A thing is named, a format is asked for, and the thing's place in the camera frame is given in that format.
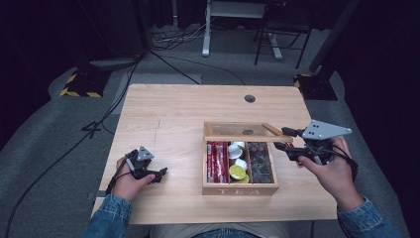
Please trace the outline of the slanted dark stand pole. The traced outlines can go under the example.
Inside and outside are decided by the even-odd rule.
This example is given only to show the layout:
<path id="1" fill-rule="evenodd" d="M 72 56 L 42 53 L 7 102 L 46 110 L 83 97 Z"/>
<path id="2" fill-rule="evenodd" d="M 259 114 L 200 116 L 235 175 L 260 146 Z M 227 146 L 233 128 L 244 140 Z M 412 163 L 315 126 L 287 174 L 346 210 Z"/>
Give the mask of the slanted dark stand pole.
<path id="1" fill-rule="evenodd" d="M 314 27 L 317 30 L 329 30 L 329 35 L 308 67 L 311 72 L 317 71 L 318 67 L 327 59 L 328 53 L 332 50 L 360 2 L 361 0 L 324 1 L 316 13 Z"/>

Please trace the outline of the person's torso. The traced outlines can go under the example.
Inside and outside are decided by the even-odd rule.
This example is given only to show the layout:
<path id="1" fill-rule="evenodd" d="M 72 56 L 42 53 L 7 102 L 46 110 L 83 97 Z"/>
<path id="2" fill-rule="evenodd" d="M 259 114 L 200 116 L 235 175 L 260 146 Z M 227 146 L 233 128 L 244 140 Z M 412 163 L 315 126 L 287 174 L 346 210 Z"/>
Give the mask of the person's torso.
<path id="1" fill-rule="evenodd" d="M 197 223 L 153 226 L 150 238 L 290 238 L 283 222 Z"/>

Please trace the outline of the black stand base yellow stripes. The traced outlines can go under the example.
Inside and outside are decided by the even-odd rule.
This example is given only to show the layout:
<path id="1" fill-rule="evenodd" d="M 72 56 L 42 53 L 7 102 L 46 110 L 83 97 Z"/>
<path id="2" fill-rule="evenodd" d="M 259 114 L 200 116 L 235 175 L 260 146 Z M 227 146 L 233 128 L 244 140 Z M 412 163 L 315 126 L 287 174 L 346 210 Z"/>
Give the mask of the black stand base yellow stripes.
<path id="1" fill-rule="evenodd" d="M 305 100 L 338 100 L 331 83 L 315 74 L 296 74 L 293 76 L 293 84 L 299 89 Z"/>
<path id="2" fill-rule="evenodd" d="M 68 78 L 60 96 L 92 97 L 104 96 L 111 72 L 109 70 L 93 69 L 92 71 L 75 70 Z"/>

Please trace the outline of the person's left hand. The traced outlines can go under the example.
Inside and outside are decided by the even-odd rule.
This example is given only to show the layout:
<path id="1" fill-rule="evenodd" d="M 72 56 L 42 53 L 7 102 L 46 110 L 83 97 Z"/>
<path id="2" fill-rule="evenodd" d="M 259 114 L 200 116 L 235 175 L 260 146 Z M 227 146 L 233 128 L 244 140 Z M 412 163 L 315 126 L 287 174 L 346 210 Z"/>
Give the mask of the person's left hand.
<path id="1" fill-rule="evenodd" d="M 150 184 L 156 176 L 147 175 L 142 179 L 135 179 L 131 175 L 130 168 L 125 164 L 123 158 L 117 161 L 116 168 L 119 169 L 121 165 L 123 166 L 118 172 L 118 179 L 111 193 L 132 202 L 136 199 L 142 188 Z"/>

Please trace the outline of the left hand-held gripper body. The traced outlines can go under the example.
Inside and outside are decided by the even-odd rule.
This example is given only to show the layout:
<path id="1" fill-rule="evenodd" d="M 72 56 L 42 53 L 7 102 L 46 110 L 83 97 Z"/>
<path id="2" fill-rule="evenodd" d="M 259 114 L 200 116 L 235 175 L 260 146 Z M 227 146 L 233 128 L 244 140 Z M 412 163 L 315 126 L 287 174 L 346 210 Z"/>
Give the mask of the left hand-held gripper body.
<path id="1" fill-rule="evenodd" d="M 134 150 L 126 156 L 126 163 L 135 179 L 142 179 L 153 172 L 148 170 L 148 165 L 155 156 L 141 146 L 138 150 Z"/>

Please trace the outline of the wooden tea box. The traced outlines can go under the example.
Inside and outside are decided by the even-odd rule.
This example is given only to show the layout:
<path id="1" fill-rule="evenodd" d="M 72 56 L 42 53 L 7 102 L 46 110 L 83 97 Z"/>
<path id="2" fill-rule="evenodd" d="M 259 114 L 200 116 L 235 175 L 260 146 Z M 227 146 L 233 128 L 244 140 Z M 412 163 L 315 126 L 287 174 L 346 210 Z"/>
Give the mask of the wooden tea box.
<path id="1" fill-rule="evenodd" d="M 203 179 L 202 179 L 202 194 L 203 195 L 274 195 L 276 191 L 279 189 L 279 182 L 277 179 L 276 168 L 273 162 L 272 154 L 270 148 L 268 146 L 268 142 L 266 143 L 268 149 L 268 155 L 270 160 L 270 166 L 272 169 L 272 178 L 273 183 L 253 183 L 252 178 L 252 171 L 251 171 L 251 162 L 250 162 L 250 155 L 249 155 L 249 142 L 245 142 L 245 149 L 243 150 L 243 154 L 239 159 L 242 159 L 247 162 L 248 169 L 246 170 L 247 175 L 250 178 L 249 183 L 236 183 L 236 180 L 232 179 L 229 175 L 229 181 L 227 183 L 210 183 L 207 181 L 207 143 L 213 141 L 206 141 L 204 143 L 204 150 L 203 150 Z M 228 157 L 228 147 L 233 142 L 226 142 L 227 146 L 227 159 L 229 163 L 229 167 L 235 165 L 235 160 L 230 160 Z"/>

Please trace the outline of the white desk frame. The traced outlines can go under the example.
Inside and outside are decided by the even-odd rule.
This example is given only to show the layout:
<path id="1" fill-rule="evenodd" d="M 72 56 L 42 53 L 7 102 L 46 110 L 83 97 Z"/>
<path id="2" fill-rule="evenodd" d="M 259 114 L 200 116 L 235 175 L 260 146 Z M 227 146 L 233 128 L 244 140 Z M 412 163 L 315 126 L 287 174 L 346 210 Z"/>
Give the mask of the white desk frame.
<path id="1" fill-rule="evenodd" d="M 245 0 L 206 0 L 205 33 L 202 55 L 210 56 L 211 20 L 214 17 L 261 19 L 264 3 L 250 3 Z"/>

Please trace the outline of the person's right hand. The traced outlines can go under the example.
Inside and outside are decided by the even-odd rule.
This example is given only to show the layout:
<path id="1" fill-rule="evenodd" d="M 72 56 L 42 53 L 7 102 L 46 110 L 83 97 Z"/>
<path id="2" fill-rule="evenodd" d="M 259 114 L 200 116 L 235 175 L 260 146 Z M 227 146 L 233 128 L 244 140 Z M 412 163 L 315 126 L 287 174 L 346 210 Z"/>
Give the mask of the person's right hand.
<path id="1" fill-rule="evenodd" d="M 318 179 L 320 184 L 334 197 L 341 211 L 349 211 L 361 206 L 365 200 L 358 193 L 350 165 L 340 157 L 330 164 L 317 165 L 306 157 L 298 162 Z"/>

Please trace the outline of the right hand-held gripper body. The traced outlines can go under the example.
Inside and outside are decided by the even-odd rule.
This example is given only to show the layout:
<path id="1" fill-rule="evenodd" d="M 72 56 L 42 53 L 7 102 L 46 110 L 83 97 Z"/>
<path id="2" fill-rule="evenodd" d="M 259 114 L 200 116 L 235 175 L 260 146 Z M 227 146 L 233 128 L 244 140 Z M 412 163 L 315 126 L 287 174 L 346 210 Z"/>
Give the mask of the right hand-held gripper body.
<path id="1" fill-rule="evenodd" d="M 312 120 L 300 138 L 304 141 L 304 147 L 309 151 L 309 158 L 318 165 L 327 165 L 333 160 L 333 147 L 331 139 L 350 135 L 351 128 L 341 127 L 326 122 Z"/>

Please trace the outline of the glass box lid wooden frame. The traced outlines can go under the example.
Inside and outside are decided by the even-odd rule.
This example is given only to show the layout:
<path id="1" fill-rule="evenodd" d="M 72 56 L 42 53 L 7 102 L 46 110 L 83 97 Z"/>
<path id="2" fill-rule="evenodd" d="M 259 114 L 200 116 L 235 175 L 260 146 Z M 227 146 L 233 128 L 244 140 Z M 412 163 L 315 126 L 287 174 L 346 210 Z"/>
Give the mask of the glass box lid wooden frame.
<path id="1" fill-rule="evenodd" d="M 206 141 L 225 142 L 281 142 L 293 139 L 268 123 L 249 122 L 205 122 Z"/>

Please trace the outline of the pile of dark tea bags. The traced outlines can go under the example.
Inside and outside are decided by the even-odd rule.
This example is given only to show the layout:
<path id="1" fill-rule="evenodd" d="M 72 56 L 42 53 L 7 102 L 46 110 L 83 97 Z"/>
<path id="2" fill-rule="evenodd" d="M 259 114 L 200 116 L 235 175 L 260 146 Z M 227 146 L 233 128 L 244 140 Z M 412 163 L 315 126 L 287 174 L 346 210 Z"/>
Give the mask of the pile of dark tea bags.
<path id="1" fill-rule="evenodd" d="M 268 149 L 264 142 L 249 142 L 253 183 L 273 183 Z"/>

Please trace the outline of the black chair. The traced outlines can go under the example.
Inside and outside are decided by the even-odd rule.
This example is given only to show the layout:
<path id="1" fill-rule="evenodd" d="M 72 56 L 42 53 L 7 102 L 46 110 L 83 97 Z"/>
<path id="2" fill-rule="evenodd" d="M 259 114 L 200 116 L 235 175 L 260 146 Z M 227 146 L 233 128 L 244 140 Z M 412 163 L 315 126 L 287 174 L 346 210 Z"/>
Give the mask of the black chair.
<path id="1" fill-rule="evenodd" d="M 263 7 L 262 20 L 254 40 L 258 42 L 254 65 L 258 64 L 263 37 L 275 35 L 293 36 L 288 50 L 300 51 L 295 68 L 299 68 L 312 33 L 308 13 L 298 0 L 269 0 Z"/>

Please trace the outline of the small grey plate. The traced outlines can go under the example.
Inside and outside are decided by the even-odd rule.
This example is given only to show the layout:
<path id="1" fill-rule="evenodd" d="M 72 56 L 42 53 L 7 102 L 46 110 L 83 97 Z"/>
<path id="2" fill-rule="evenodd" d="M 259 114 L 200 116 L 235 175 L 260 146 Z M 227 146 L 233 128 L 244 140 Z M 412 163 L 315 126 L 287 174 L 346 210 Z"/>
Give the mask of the small grey plate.
<path id="1" fill-rule="evenodd" d="M 103 198 L 106 196 L 105 190 L 97 190 L 95 192 L 88 192 L 86 199 L 94 201 L 96 198 Z"/>

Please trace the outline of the row of red packets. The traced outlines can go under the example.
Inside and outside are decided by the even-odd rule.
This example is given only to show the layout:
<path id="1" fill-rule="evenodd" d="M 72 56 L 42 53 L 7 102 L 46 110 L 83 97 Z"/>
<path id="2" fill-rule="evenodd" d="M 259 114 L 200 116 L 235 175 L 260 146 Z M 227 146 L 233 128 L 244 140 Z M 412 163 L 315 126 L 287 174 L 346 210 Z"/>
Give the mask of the row of red packets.
<path id="1" fill-rule="evenodd" d="M 207 181 L 227 183 L 229 181 L 226 142 L 207 143 Z"/>

